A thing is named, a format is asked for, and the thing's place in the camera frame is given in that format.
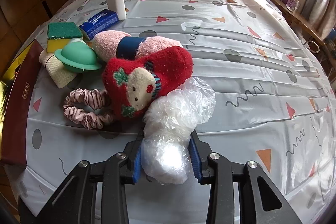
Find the white plastic bag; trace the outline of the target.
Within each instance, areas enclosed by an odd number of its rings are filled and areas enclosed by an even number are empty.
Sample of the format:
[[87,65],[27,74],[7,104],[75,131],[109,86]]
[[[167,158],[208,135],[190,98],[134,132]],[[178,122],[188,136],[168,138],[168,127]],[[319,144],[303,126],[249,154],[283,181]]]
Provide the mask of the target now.
[[215,91],[198,77],[154,100],[143,121],[141,165],[147,176],[162,185],[183,184],[191,172],[188,151],[191,133],[212,117]]

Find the pink satin scrunchie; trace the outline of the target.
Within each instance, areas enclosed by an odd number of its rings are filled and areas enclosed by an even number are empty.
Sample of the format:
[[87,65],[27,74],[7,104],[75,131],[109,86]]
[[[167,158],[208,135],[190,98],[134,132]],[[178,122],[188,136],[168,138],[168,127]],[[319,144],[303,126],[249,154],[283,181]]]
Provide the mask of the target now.
[[[78,107],[80,104],[92,110],[102,110],[102,112],[98,114],[95,112],[86,112],[83,108]],[[105,125],[113,122],[113,114],[107,109],[109,105],[110,99],[106,90],[78,88],[66,96],[63,105],[64,116],[86,129],[102,129]]]

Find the red christmas sock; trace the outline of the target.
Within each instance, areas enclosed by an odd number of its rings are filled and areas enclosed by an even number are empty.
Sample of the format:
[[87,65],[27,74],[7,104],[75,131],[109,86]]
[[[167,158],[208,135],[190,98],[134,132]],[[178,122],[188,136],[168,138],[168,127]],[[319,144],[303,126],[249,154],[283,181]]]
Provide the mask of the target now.
[[116,119],[144,114],[151,102],[178,88],[192,76],[193,58],[182,47],[168,47],[136,60],[112,58],[102,73]]

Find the beige cloth roll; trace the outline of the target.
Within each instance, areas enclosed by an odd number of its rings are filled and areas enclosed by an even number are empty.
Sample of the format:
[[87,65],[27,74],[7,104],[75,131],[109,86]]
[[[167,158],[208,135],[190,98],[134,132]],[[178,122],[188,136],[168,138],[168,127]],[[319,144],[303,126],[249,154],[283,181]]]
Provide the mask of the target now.
[[64,88],[77,76],[76,73],[68,71],[54,53],[47,53],[46,50],[40,53],[39,62],[59,89]]

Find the pink sock with blue band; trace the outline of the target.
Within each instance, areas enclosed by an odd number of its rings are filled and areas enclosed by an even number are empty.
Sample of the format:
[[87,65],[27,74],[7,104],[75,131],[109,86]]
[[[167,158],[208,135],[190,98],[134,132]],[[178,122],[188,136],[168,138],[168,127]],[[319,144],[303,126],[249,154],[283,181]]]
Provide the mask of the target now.
[[162,36],[135,37],[123,31],[107,30],[96,34],[92,48],[108,62],[112,58],[135,60],[169,47],[183,47],[180,41]]

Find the blue tissue pack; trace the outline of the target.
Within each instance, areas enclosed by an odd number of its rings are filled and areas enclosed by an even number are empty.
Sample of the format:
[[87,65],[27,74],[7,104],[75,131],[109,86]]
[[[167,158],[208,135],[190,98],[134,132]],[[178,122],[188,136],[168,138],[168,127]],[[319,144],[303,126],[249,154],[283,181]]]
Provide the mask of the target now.
[[80,24],[79,28],[87,39],[92,40],[95,35],[118,22],[116,12],[104,9]]

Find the green yellow scrub sponge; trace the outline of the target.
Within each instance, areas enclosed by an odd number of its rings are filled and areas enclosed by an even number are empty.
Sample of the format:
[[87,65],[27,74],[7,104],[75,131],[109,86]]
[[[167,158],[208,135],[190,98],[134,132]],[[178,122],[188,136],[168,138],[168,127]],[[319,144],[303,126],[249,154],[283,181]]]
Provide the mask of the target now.
[[74,22],[49,23],[47,29],[47,52],[62,49],[73,38],[83,38],[83,34]]

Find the white sponge block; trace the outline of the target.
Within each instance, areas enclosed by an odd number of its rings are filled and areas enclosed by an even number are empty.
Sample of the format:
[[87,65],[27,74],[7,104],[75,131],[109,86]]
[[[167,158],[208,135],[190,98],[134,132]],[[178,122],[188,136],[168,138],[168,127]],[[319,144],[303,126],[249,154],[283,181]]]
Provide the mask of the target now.
[[124,0],[106,0],[108,9],[117,14],[119,21],[126,19],[126,9]]

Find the patterned white tablecloth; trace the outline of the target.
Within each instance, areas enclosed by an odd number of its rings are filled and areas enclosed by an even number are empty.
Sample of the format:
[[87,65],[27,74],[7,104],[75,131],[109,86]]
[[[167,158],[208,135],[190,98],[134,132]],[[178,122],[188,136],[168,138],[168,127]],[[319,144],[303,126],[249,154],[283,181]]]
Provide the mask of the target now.
[[[266,0],[125,0],[116,30],[179,40],[193,74],[216,93],[199,137],[230,161],[259,162],[303,223],[316,223],[335,196],[335,95],[319,61]],[[71,0],[53,22],[81,24],[106,0]],[[100,162],[125,147],[138,125],[117,134],[86,130],[63,114],[66,95],[101,89],[99,72],[63,89],[39,72],[27,118],[27,166],[7,170],[38,214],[80,160]]]

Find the wooden side desk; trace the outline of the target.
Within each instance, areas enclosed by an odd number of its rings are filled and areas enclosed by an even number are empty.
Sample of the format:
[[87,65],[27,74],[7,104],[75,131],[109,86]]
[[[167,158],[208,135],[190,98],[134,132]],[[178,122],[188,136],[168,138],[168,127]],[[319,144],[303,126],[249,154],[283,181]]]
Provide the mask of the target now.
[[315,42],[319,45],[320,48],[323,48],[325,53],[329,55],[329,57],[335,61],[335,58],[332,54],[332,51],[329,50],[327,46],[327,40],[322,40],[319,36],[318,32],[313,28],[313,26],[297,11],[290,11],[286,7],[286,5],[281,0],[270,0],[274,5],[276,5],[279,10],[282,12],[282,16],[286,19],[288,24],[295,22],[298,26],[300,26],[303,32],[309,34],[311,38],[315,40]]

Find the pink box on desk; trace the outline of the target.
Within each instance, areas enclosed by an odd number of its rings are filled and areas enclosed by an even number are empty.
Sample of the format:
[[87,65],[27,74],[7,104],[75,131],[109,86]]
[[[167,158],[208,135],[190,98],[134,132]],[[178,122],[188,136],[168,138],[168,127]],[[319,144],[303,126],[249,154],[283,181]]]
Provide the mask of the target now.
[[299,6],[298,0],[282,0],[290,11],[296,11]]

